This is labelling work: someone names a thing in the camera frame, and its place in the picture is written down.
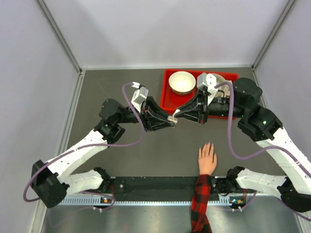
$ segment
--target metal frame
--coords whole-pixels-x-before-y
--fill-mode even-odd
[[[252,68],[252,71],[253,71],[253,75],[254,75],[256,85],[261,87],[261,84],[260,84],[260,81],[259,81],[258,75],[257,75],[257,70]],[[263,107],[268,108],[267,100],[266,100],[266,97],[264,94],[261,95],[260,101],[261,101],[261,104]]]
[[[68,46],[63,34],[59,30],[52,14],[50,13],[46,3],[44,0],[35,0],[42,10],[42,13],[44,14],[45,18],[47,19],[49,25],[52,28],[52,31],[55,33],[56,38],[58,39],[59,43],[61,44],[62,48],[64,49],[65,54],[69,58],[70,62],[72,63],[73,67],[76,69],[78,73],[81,73],[82,69],[80,68],[77,60],[75,59],[70,47]]]
[[[283,10],[283,12],[281,13],[280,17],[278,18],[275,26],[273,27],[270,35],[268,36],[268,39],[266,40],[266,42],[264,43],[262,49],[260,50],[254,64],[252,65],[253,69],[257,69],[257,67],[259,66],[260,62],[262,61],[266,51],[268,50],[269,46],[271,45],[273,39],[275,38],[278,30],[280,29],[280,27],[282,26],[284,20],[286,19],[286,17],[288,16],[288,14],[290,13],[290,11],[292,10],[292,8],[294,7],[294,4],[296,3],[296,0],[289,0]]]
[[[308,218],[311,218],[311,214],[303,214],[303,215]],[[311,232],[311,222],[308,222],[301,217],[298,217],[298,222],[300,223],[302,232],[304,233]]]
[[[97,205],[107,206],[110,204],[102,203],[103,197],[76,195],[65,197],[58,205]],[[117,201],[115,206],[191,206],[191,201]],[[230,197],[219,196],[219,200],[210,200],[208,205],[230,206]]]
[[[63,129],[63,134],[61,136],[61,139],[58,143],[58,149],[56,151],[56,156],[61,154],[67,149],[70,131],[72,128],[72,123],[74,119],[74,115],[77,109],[78,105],[78,99],[81,93],[82,89],[82,83],[84,80],[85,71],[82,71],[81,74],[79,74],[75,88],[71,97],[70,101],[70,107],[68,109],[68,114],[66,117],[66,122]],[[42,201],[38,200],[35,204],[35,210],[33,212],[33,217],[31,219],[31,222],[29,224],[28,233],[39,233],[42,230],[43,221],[45,218],[47,207],[43,204]]]
[[[241,65],[181,65],[181,66],[133,66],[133,67],[88,67],[86,70],[119,70],[119,69],[200,69],[200,68],[242,68],[251,67],[250,64]]]

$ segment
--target human arm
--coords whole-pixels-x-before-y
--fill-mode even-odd
[[[213,144],[205,144],[199,149],[200,176],[196,183],[195,194],[191,204],[192,233],[211,233],[210,224],[206,216],[207,203],[211,190],[211,174],[217,165],[217,155]]]

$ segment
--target cable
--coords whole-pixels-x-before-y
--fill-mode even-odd
[[[247,197],[247,189],[243,189],[243,200],[246,200]]]
[[[109,199],[112,199],[112,202],[109,206],[107,206],[106,208],[102,209],[104,211],[110,209],[115,203],[116,203],[116,199],[114,198],[114,196],[109,196],[109,195],[106,195],[106,194],[103,194],[103,193],[91,193],[91,192],[82,192],[82,193],[85,193],[85,194],[96,194],[98,196],[102,196],[102,197],[105,197],[105,198],[109,198]],[[51,215],[48,216],[49,218],[49,224],[50,224],[50,227],[52,228],[57,228],[59,227],[60,225],[62,225],[65,221],[67,221],[69,218],[73,217],[74,215],[76,215],[78,212],[82,211],[82,210],[86,210],[86,209],[94,209],[94,207],[91,207],[91,206],[87,206],[87,207],[82,207],[76,211],[74,211],[70,216],[68,216],[67,218],[61,220],[59,223],[57,223],[56,225],[53,225],[51,223]]]
[[[248,203],[246,203],[245,206],[241,207],[241,209],[231,209],[230,207],[229,208],[221,208],[222,210],[225,210],[225,211],[231,211],[231,212],[234,212],[234,211],[242,211],[244,210],[247,206],[249,206],[249,204],[254,200],[254,197],[256,196],[257,194],[257,191],[254,192],[253,196],[250,198],[250,200],[248,201]]]
[[[311,218],[308,218],[308,217],[306,217],[306,216],[303,216],[301,213],[298,213],[297,211],[292,210],[290,207],[288,207],[287,205],[285,205],[285,203],[282,202],[282,200],[280,200],[280,199],[278,199],[278,200],[279,200],[284,206],[286,206],[287,209],[289,209],[290,211],[294,212],[295,214],[297,214],[299,217],[303,218],[304,220],[311,222]]]
[[[225,97],[225,92],[223,90],[218,90],[217,92],[220,92],[223,94],[223,98]]]
[[[241,157],[241,156],[238,156],[235,151],[233,150],[233,147],[232,147],[232,141],[231,141],[231,128],[232,128],[232,118],[233,118],[233,108],[234,108],[234,93],[233,93],[233,85],[232,83],[230,82],[223,82],[223,83],[220,83],[218,85],[215,86],[215,88],[218,88],[220,86],[223,86],[223,85],[228,85],[229,88],[230,88],[230,99],[229,99],[229,114],[228,114],[228,126],[227,126],[227,140],[228,140],[228,145],[229,145],[229,149],[232,153],[232,155],[237,158],[237,159],[240,159],[240,160],[247,160],[247,159],[251,159],[251,158],[254,158],[256,157],[257,155],[265,152],[266,150],[271,150],[271,149],[279,149],[285,153],[287,153],[294,161],[295,163],[298,162],[298,160],[295,158],[295,156],[290,153],[287,149],[283,148],[283,147],[279,147],[279,146],[269,146],[269,147],[265,147],[265,148],[262,148],[261,150],[253,153],[253,154],[250,154],[248,156],[245,156],[245,157]],[[307,169],[302,166],[302,164],[299,164],[298,165],[310,178],[311,178],[311,173],[307,171]]]
[[[126,83],[123,85],[122,87],[122,93],[123,93],[123,96],[127,102],[127,104],[129,105],[129,107],[131,108],[132,112],[134,113],[135,117],[137,118],[140,126],[141,126],[141,136],[139,138],[138,141],[136,142],[132,142],[132,143],[129,143],[129,144],[105,144],[105,143],[98,143],[98,144],[88,144],[88,145],[84,145],[84,146],[81,146],[81,147],[78,147],[77,149],[78,150],[81,150],[83,148],[87,148],[87,147],[95,147],[95,146],[108,146],[108,147],[129,147],[129,146],[133,146],[133,145],[136,145],[138,144],[139,142],[142,141],[144,135],[145,135],[145,128],[143,126],[143,123],[139,117],[139,115],[137,114],[136,112],[136,109],[134,108],[134,106],[132,105],[132,103],[130,102],[130,100],[128,99],[127,95],[126,95],[126,92],[125,92],[125,88],[127,86],[131,86],[133,83]],[[36,200],[39,200],[39,198],[35,198],[35,199],[27,199],[27,191],[30,187],[30,185],[32,184],[32,182],[34,181],[34,179],[38,176],[38,174],[40,174],[41,171],[43,171],[45,168],[47,168],[49,165],[51,165],[52,163],[55,163],[56,161],[58,161],[59,159],[71,154],[75,152],[75,150],[70,150],[70,151],[67,151],[66,153],[63,153],[62,155],[56,157],[55,159],[53,159],[52,161],[50,161],[49,163],[46,163],[43,167],[41,167],[31,178],[30,180],[28,181],[28,183],[26,184],[26,187],[24,189],[24,192],[23,192],[23,199],[25,202],[32,202],[32,201],[36,201]]]

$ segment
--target human hand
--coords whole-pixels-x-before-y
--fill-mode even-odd
[[[200,175],[212,175],[217,165],[217,155],[214,153],[214,144],[205,144],[203,149],[199,148]]]

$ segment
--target red tray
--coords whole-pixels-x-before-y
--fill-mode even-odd
[[[164,72],[164,79],[163,79],[163,87],[162,87],[162,95],[161,95],[161,102],[160,107],[169,114],[173,114],[175,109],[179,106],[187,103],[197,92],[198,88],[195,88],[187,95],[181,96],[174,93],[169,85],[169,78],[170,76],[177,72],[177,71],[186,71],[192,74],[195,79],[202,73],[210,74],[216,73],[223,76],[226,80],[231,80],[234,82],[238,79],[238,75],[234,73],[221,73],[221,72],[214,72],[214,71],[197,71],[197,70],[183,70],[183,69],[167,69]],[[220,118],[220,119],[228,119],[225,116],[210,116],[212,118]]]

